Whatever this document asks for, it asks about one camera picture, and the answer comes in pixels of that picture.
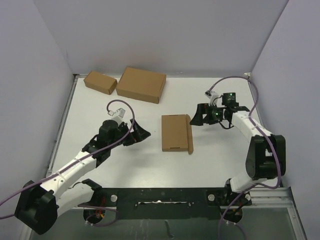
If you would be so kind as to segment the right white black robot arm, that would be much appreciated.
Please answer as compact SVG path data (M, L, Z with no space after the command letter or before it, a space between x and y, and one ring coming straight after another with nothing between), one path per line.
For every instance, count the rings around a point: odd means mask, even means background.
M230 187L222 192L223 200L232 205L241 197L241 192L253 186L265 186L265 181L276 179L281 184L286 173L286 140L282 135L275 135L257 120L252 118L252 111L241 106L234 92L219 95L207 91L208 103L199 103L190 125L229 123L229 128L238 129L249 143L245 160L245 170L229 180Z

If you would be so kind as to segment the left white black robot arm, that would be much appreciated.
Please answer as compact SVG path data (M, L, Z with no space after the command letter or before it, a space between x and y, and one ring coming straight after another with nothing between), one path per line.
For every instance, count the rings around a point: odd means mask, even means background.
M102 123L98 133L67 165L47 178L27 182L20 194L14 216L37 234L46 233L57 218L69 209L87 202L97 205L102 193L84 184L71 186L88 172L99 167L117 146L131 146L151 136L134 119L131 126L116 117Z

